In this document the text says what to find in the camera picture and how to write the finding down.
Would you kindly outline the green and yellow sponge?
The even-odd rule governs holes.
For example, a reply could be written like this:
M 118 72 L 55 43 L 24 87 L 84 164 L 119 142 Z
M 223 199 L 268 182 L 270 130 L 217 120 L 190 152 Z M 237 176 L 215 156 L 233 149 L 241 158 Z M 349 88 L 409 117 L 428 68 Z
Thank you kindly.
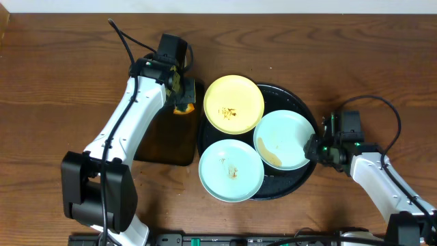
M 195 110 L 193 103 L 175 105 L 173 113 L 176 115 L 188 114 Z

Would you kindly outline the light blue plate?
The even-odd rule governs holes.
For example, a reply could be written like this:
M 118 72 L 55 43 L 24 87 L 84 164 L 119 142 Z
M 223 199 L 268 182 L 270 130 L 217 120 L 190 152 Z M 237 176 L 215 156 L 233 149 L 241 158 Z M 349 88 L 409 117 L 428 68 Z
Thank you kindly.
M 252 198 L 264 181 L 264 165 L 249 144 L 224 139 L 207 147 L 199 161 L 199 178 L 204 189 L 224 202 Z
M 309 163 L 304 146 L 314 133 L 304 116 L 294 111 L 277 110 L 260 120 L 253 133 L 253 143 L 267 165 L 291 171 Z

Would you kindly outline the yellow plate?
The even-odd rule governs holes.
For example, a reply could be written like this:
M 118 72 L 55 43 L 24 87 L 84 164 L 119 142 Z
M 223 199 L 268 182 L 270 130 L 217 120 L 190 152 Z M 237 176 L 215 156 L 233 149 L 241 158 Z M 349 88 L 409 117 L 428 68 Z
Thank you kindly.
M 239 135 L 254 129 L 261 120 L 264 97 L 252 80 L 240 75 L 226 75 L 209 86 L 203 108 L 215 129 Z

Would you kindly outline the light blue plate front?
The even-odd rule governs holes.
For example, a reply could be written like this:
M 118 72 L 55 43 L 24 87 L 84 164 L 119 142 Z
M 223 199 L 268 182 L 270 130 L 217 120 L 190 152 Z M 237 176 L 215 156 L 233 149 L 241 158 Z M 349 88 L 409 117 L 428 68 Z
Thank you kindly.
M 224 139 L 207 147 L 199 161 L 199 178 L 204 189 L 224 202 L 252 198 L 264 181 L 264 165 L 249 144 Z

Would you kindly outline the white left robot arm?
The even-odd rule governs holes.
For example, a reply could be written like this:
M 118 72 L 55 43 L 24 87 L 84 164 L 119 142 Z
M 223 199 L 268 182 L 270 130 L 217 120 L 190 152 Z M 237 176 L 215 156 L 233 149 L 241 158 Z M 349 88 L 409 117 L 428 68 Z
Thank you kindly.
M 83 153 L 61 162 L 64 214 L 100 230 L 94 245 L 144 245 L 148 228 L 135 215 L 137 192 L 131 174 L 141 140 L 166 105 L 190 113 L 195 82 L 185 79 L 186 58 L 146 55 L 130 67 L 125 94 L 113 115 Z

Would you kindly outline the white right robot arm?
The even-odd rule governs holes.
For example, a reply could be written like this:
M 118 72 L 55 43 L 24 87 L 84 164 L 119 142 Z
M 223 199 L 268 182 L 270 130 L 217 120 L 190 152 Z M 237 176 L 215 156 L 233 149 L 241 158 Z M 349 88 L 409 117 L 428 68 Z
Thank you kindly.
M 364 132 L 313 133 L 303 151 L 306 159 L 347 174 L 365 190 L 387 222 L 385 242 L 436 244 L 436 207 L 412 190 L 378 144 L 365 142 Z

